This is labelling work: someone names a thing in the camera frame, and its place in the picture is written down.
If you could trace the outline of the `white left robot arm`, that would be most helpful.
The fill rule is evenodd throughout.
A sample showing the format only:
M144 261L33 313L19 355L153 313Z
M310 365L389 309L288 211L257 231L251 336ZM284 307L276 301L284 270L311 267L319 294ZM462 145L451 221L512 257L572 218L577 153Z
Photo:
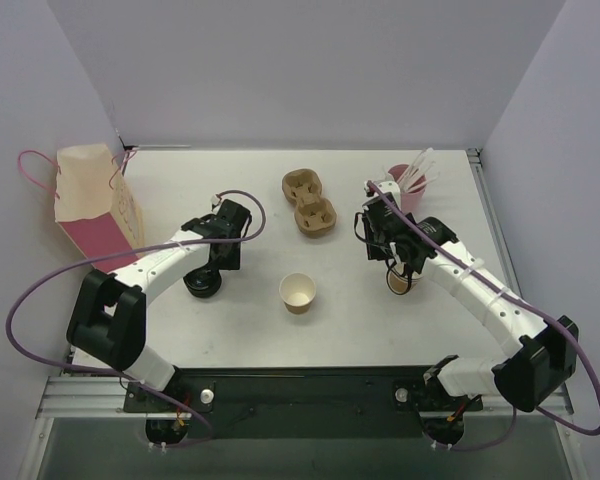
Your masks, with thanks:
M212 213L183 224L170 248L147 254L125 267L91 271L83 280L68 325L68 342L112 369L149 386L148 400L170 411L181 403L176 367L147 345L147 309L174 283L207 299L221 285L223 271L240 268L237 242L251 223L244 206L223 200Z

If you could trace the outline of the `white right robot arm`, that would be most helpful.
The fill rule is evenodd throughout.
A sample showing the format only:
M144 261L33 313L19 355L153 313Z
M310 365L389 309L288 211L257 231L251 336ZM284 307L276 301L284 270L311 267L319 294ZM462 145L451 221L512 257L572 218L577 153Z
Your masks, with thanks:
M470 253L457 235L435 217L416 221L399 212L397 185L368 183L367 196L354 224L371 260L388 269L388 286L397 295L429 280L455 298L495 339L502 358L449 355L424 375L426 401L444 408L459 397L493 394L518 410L531 412L570 378L575 348L563 336L578 334L561 317L553 327L520 307L520 299Z

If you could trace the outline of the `brown paper coffee cup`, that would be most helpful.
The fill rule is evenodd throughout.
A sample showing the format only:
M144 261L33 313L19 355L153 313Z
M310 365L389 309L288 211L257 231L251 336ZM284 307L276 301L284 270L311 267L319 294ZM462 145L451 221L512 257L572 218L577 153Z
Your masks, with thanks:
M280 282L279 295L285 308L293 314L306 313L316 296L314 280L303 273L291 273Z

